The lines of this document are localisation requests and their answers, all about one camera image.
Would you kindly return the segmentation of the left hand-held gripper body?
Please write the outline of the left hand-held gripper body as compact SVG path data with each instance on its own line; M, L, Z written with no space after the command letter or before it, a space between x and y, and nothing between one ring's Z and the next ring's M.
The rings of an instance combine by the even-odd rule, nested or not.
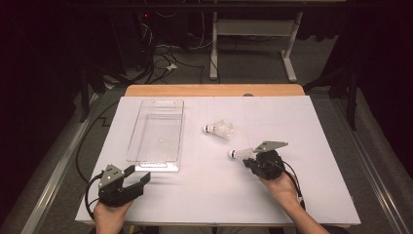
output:
M143 194L144 186L139 182L124 187L123 170L109 164L103 171L98 185L99 202L110 208L117 208Z

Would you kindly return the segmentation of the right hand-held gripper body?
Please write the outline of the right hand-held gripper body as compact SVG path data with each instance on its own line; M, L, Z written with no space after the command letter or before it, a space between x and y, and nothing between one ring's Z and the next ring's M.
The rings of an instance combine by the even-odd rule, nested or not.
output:
M288 143L284 141L263 141L253 150L255 158L249 163L251 171L267 180L278 178L285 167L277 149L285 146Z

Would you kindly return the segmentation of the clear plastic tray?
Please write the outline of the clear plastic tray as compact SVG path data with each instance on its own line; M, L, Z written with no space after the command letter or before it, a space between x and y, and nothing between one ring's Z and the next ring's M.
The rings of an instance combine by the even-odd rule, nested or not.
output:
M182 99L143 100L126 160L133 163L138 172L178 172L183 122Z

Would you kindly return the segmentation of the person's left hand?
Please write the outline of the person's left hand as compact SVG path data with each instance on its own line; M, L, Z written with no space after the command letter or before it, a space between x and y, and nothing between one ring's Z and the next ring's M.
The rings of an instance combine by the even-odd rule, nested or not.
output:
M94 207L96 234L119 234L132 204L130 201L121 207L110 208L98 202Z

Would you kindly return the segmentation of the person's right hand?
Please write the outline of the person's right hand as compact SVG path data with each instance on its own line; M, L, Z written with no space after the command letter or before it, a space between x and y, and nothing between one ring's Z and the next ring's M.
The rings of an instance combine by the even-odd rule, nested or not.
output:
M300 207L294 184L286 173L271 180L260 178L260 181L285 211L297 210Z

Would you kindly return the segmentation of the white table cover sheet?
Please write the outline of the white table cover sheet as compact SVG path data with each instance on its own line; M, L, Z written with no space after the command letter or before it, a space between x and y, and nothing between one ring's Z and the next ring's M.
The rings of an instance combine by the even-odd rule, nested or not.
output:
M299 97L185 97L180 169L154 173L132 205L140 224L288 225L290 219L232 149L284 141L280 155L296 172L307 212L318 222L357 225L360 219L311 99ZM232 123L232 137L205 125Z

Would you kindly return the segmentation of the black metal stand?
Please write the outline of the black metal stand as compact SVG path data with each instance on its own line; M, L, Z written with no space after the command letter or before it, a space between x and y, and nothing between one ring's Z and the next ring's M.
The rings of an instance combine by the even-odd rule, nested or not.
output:
M81 123L84 123L90 114L91 100L89 98L89 88L92 88L96 94L104 94L107 90L104 81L105 76L113 78L116 84L131 84L131 80L118 73L105 69L95 63L85 63L80 70Z
M347 98L346 118L353 131L356 127L357 73L349 65L341 65L332 71L323 72L320 78L303 86L305 92L315 87L329 86L331 98Z

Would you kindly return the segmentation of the black equipment case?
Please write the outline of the black equipment case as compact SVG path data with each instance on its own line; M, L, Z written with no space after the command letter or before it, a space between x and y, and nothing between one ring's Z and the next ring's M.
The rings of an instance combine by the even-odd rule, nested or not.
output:
M149 64L150 54L143 47L142 32L134 13L110 15L121 64L121 74L129 69L140 69Z

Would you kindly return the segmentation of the dark curtain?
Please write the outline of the dark curtain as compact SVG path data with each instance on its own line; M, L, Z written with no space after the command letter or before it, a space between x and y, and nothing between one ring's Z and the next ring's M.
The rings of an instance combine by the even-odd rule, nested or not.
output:
M59 0L0 0L0 215L75 109L64 20Z
M357 15L359 86L398 160L413 177L413 0L373 0Z

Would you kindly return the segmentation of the aluminium floor rail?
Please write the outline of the aluminium floor rail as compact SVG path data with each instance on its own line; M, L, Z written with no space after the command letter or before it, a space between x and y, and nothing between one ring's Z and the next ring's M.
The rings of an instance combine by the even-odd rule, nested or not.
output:
M390 190L385 185L384 181L380 178L377 169L373 165L370 154L362 143L362 140L358 133L350 126L344 104L334 99L332 101L336 111L339 113L340 118L349 132L352 141L354 142L357 152L359 154L359 160L361 166L366 174L366 177L375 193L375 196L389 221L394 234L413 234L413 230L410 230L407 226L407 222L401 215L401 211L396 207L394 198L390 193Z
M33 179L40 182L39 176L43 175L44 184L39 187L41 192L36 199L36 204L31 209L22 230L19 234L38 234L49 212L62 182L73 162L73 154L90 124L90 114L94 112L101 100L98 94L88 97L86 104L90 106L90 112L86 119L81 121L82 110L75 111L74 116L68 122L61 134L57 137L52 149L48 151L45 159L40 164L40 169L34 173Z

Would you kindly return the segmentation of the white metal desk frame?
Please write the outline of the white metal desk frame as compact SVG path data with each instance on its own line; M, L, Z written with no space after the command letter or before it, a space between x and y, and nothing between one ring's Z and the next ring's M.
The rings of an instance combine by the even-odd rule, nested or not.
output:
M303 13L296 14L291 20L263 20L263 19L219 19L214 13L212 18L211 53L209 62L209 78L217 80L219 35L226 36L276 36L288 37L289 42L285 50L281 50L283 66L290 83L296 83L297 77L290 60L290 54L301 25Z

